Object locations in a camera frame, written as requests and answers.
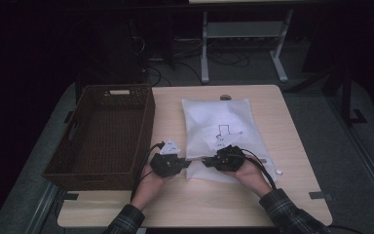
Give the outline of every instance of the white plastic bag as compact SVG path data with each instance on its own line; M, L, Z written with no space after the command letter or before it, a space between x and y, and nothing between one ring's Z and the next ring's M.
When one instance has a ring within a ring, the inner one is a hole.
M183 99L182 106L187 130L186 159L212 157L220 144L232 144L251 151L259 159L265 159L267 163L264 166L276 181L275 167L254 123L248 99ZM192 177L237 182L215 168L206 168L200 161L192 162L187 169L187 178Z

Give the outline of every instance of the person's right hand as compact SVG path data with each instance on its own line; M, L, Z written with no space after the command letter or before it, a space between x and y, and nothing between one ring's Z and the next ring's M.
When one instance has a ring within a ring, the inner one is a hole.
M233 176L244 187L254 192L260 198L272 191L269 183L267 183L266 179L263 177L262 172L247 160L244 160L244 163L237 171L224 172L224 174Z
M142 180L136 188L135 195L131 200L131 204L143 211L144 208L154 200L160 193L160 189L165 185L167 181L173 178L161 177L153 172L150 163L144 166L141 174Z

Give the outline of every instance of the brown woven basket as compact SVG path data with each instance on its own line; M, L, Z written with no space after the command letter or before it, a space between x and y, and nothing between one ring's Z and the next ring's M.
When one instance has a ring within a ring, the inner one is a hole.
M43 177L68 191L131 190L154 114L151 86L87 86Z

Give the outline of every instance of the person's left hand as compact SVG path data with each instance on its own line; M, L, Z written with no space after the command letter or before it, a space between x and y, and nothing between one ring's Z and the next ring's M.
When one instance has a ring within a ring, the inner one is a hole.
M135 195L131 200L131 205L140 211L144 210L147 204L157 197L163 185L173 176L160 177L156 175L148 163L142 169L141 178L142 180L138 184Z

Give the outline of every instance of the wooden table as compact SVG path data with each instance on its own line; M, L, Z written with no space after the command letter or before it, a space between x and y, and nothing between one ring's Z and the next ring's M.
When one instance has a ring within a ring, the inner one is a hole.
M315 174L277 86L202 86L154 88L156 114L151 144L172 138L185 155L183 98L217 100L221 95L250 99L254 121L278 170L276 183L301 209L328 225L332 217ZM58 217L62 227L107 226L130 201L129 191L81 191L66 200ZM266 227L273 226L258 197L239 184L186 179L185 171L170 180L144 210L143 227Z

